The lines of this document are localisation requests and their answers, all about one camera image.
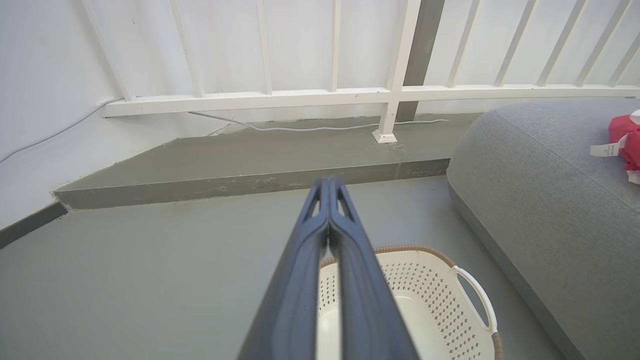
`gray fabric sofa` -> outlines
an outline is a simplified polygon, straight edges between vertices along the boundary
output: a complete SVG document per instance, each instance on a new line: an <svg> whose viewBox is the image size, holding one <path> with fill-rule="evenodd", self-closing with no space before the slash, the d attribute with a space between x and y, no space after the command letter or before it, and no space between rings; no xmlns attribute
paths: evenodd
<svg viewBox="0 0 640 360"><path fill-rule="evenodd" d="M569 359L640 359L640 186L623 159L589 155L613 117L638 109L608 99L489 111L447 169L456 207Z"/></svg>

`dark gray pillar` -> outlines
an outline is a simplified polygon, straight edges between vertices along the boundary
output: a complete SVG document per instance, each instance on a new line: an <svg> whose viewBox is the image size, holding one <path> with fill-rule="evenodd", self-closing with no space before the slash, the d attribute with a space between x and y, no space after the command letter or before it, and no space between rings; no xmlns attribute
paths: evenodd
<svg viewBox="0 0 640 360"><path fill-rule="evenodd" d="M444 0L422 0L418 23L413 34L409 64L404 75L404 85L422 85L427 74L429 59L433 50L433 42L436 40L438 25ZM401 102L396 115L396 122L411 121L415 117L417 101Z"/></svg>

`laundry basket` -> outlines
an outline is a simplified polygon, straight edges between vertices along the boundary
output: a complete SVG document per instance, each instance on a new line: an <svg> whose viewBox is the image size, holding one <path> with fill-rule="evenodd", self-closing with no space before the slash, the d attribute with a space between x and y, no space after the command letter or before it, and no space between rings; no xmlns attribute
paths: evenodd
<svg viewBox="0 0 640 360"><path fill-rule="evenodd" d="M376 258L421 359L502 359L491 302L468 272L437 250L418 245L377 248ZM334 258L321 265L319 277L317 358L338 360L340 300ZM489 324L478 315L460 277L477 292Z"/></svg>

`perforated basket side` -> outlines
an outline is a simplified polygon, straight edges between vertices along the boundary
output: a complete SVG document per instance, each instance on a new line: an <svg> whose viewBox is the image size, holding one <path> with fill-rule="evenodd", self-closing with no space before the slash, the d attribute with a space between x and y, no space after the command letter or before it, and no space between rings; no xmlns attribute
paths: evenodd
<svg viewBox="0 0 640 360"><path fill-rule="evenodd" d="M423 253L422 258L417 259L414 256L416 253L412 254L411 251ZM455 266L453 261L437 250L420 245L376 249L377 255L392 252L397 254L378 256L389 288L392 291L410 291L424 301L445 341L449 359L486 359L487 351L491 350L494 359L503 358L504 348L498 332L491 335L477 328L479 325L474 318L474 310L471 310L466 296L462 294L462 289L452 283L451 279L455 276L450 272ZM424 253L431 254L433 257L425 258ZM334 259L328 259L323 262L321 269L333 263L335 263ZM321 270L319 311L336 303L339 299L339 292L336 290L339 288L336 274L334 266L331 269Z"/></svg>

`concrete step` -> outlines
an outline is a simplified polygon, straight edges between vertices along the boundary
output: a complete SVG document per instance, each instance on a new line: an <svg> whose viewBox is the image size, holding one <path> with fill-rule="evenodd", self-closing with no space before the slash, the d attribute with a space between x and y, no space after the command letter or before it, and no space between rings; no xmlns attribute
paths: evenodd
<svg viewBox="0 0 640 360"><path fill-rule="evenodd" d="M321 176L347 184L444 175L466 128L480 114L419 115L378 144L375 127L345 131L267 131L240 125L223 134L182 138L121 161L54 191L70 209L176 202L309 188ZM378 117L267 122L258 127L308 129L377 124Z"/></svg>

